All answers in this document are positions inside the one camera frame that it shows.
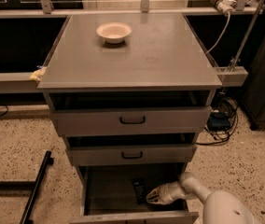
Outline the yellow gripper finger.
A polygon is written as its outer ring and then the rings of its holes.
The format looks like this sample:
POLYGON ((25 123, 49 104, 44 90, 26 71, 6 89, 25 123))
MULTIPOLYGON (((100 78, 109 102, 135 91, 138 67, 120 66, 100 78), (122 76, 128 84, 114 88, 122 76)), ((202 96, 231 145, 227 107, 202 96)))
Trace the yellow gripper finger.
POLYGON ((155 205, 167 205, 168 203, 160 198, 146 199, 147 203, 155 204, 155 205))
POLYGON ((162 186, 154 188, 147 195, 148 198, 160 198, 161 196, 162 196, 162 186))

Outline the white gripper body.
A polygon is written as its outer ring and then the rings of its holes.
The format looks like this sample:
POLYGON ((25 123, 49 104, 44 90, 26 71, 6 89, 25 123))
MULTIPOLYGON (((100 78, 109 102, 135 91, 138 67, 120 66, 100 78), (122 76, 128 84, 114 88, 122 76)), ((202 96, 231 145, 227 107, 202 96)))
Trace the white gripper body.
POLYGON ((191 200, 194 195, 186 191, 178 181, 164 184, 160 188, 160 199, 163 204, 170 204, 177 200, 191 200))

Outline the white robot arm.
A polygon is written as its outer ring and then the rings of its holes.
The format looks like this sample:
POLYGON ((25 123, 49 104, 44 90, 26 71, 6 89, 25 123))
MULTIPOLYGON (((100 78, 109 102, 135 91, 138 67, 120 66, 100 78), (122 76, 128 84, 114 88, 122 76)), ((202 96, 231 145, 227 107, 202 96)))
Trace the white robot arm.
POLYGON ((190 199, 202 203, 203 224, 262 224, 236 196, 225 190, 211 191, 191 172, 159 185, 146 196, 148 203, 162 205, 190 199))

